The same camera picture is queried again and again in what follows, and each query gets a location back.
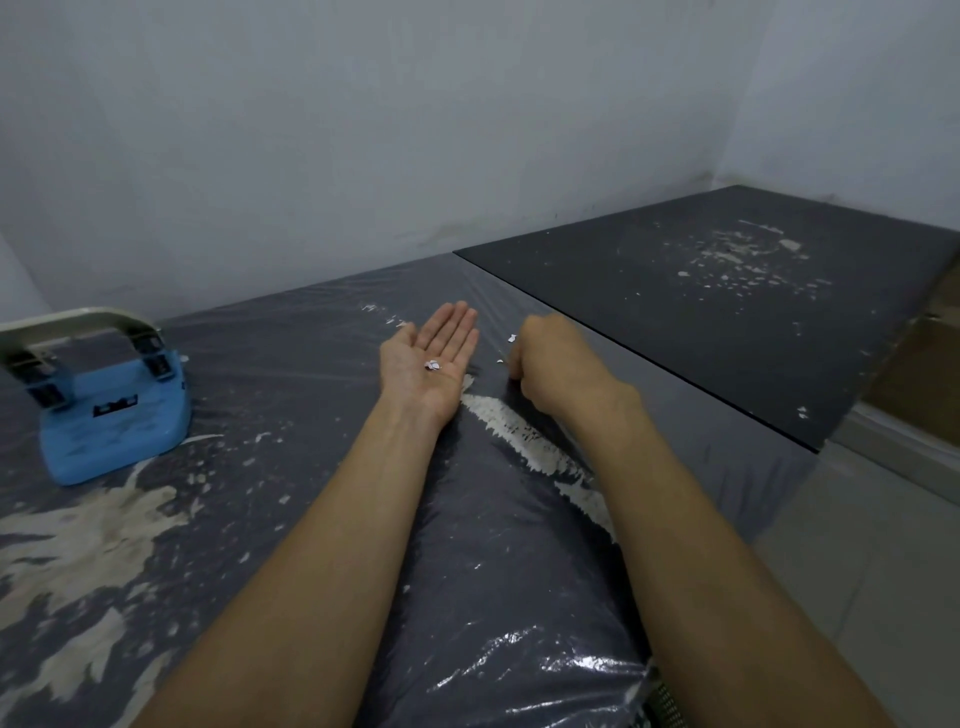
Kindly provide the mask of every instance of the black table surface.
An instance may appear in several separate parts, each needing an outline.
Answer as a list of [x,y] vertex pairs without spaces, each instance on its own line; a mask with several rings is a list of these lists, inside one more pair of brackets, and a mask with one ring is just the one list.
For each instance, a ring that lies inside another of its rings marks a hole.
[[819,450],[958,250],[733,186],[457,255]]
[[[589,492],[575,450],[498,361],[551,309],[456,255],[169,322],[191,439],[74,488],[51,482],[36,408],[0,381],[0,723],[129,725],[336,470],[376,400],[379,344],[460,298],[480,312],[473,381],[434,453],[357,725],[628,725],[649,647],[619,547],[570,500]],[[813,467],[587,337],[747,539]]]

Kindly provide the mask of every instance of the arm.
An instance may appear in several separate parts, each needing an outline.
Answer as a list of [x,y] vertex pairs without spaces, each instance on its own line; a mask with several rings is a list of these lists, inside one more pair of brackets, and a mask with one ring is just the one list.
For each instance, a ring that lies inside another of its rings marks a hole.
[[596,470],[657,663],[693,725],[893,728],[576,327],[531,317],[510,368]]
[[[340,469],[135,726],[350,726],[437,436],[479,332],[445,304],[380,349],[381,396]],[[435,358],[438,372],[423,364]]]

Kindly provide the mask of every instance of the fist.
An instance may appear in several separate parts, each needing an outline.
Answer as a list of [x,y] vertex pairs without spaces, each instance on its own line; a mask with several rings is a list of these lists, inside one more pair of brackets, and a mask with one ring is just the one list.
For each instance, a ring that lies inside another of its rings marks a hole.
[[573,323],[552,313],[528,316],[508,361],[510,378],[540,411],[570,423],[574,410],[616,384]]

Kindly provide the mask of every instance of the paper hole punch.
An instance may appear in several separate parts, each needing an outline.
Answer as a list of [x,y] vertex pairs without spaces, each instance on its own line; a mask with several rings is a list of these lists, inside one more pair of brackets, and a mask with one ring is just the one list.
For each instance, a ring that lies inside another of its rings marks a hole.
[[[139,359],[72,374],[42,348],[116,329]],[[160,332],[114,308],[77,308],[0,325],[0,360],[39,404],[40,451],[59,485],[76,485],[176,447],[190,425],[180,358]]]

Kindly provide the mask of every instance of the forearm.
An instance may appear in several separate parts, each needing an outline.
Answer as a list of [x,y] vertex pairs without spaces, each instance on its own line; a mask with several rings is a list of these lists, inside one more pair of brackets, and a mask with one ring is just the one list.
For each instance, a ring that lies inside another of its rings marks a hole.
[[883,726],[882,709],[615,383],[571,418],[658,664],[694,725]]
[[138,728],[349,726],[438,433],[419,413],[381,399],[339,471]]

